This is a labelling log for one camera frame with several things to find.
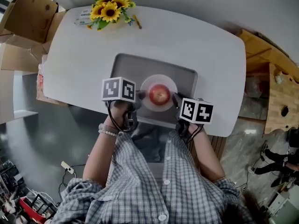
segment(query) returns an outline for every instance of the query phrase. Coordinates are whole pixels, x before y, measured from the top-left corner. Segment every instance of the shoe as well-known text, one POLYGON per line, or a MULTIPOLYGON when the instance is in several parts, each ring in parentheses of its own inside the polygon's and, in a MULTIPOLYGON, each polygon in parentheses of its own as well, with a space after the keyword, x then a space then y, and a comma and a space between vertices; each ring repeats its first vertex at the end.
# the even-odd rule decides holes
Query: shoe
POLYGON ((250 172, 252 175, 255 175, 255 173, 254 173, 255 170, 256 170, 256 169, 253 168, 253 167, 251 167, 251 166, 248 166, 248 167, 247 167, 247 171, 250 172))

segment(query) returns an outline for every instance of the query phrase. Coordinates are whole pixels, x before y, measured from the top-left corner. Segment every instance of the shirt button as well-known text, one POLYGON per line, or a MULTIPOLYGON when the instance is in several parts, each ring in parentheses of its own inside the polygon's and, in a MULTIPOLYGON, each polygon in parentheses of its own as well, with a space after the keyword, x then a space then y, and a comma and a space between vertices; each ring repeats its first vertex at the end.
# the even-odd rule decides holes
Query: shirt button
POLYGON ((167 216, 162 214, 158 217, 159 221, 165 221, 167 219, 167 216))

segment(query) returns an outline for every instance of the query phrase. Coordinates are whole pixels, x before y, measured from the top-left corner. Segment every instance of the pearl bracelet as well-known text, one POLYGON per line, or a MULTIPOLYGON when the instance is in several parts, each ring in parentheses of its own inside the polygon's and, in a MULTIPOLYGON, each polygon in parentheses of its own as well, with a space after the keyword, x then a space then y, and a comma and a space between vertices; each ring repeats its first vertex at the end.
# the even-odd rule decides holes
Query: pearl bracelet
POLYGON ((113 137, 117 137, 118 135, 115 134, 115 133, 112 133, 112 132, 109 132, 109 131, 105 131, 105 130, 99 130, 99 133, 105 133, 105 134, 108 134, 108 135, 111 135, 113 137))

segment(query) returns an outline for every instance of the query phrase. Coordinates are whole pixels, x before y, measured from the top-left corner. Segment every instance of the white plate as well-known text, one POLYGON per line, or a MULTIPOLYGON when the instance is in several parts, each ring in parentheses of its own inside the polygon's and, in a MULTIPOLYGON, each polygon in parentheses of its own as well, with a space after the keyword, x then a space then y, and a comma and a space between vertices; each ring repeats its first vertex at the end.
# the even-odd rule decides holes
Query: white plate
POLYGON ((163 112, 163 111, 169 110, 173 106, 173 102, 172 102, 171 98, 169 99, 169 101, 166 104, 161 105, 161 106, 157 106, 150 101, 150 98, 149 98, 150 89, 156 84, 165 85, 169 89, 171 96, 172 96, 173 92, 175 92, 175 93, 178 92, 176 84, 168 76, 153 75, 153 76, 146 78, 146 80, 141 85, 140 90, 147 91, 146 97, 142 100, 142 103, 144 104, 145 107, 147 107, 148 109, 155 111, 155 112, 163 112))

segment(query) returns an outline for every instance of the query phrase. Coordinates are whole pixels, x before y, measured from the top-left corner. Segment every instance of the metal tray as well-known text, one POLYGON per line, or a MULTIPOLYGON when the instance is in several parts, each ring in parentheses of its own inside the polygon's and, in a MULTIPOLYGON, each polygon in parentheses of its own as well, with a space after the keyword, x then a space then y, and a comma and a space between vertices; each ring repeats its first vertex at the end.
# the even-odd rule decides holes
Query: metal tray
MULTIPOLYGON (((111 77, 125 77, 136 82, 136 90, 139 90, 147 77, 162 74, 170 77, 177 85, 178 92, 187 97, 193 97, 197 72, 178 65, 148 59, 141 56, 118 54, 115 57, 111 77)), ((176 124, 176 109, 171 107, 164 112, 154 112, 142 106, 137 111, 137 116, 145 119, 153 119, 170 124, 176 124)))

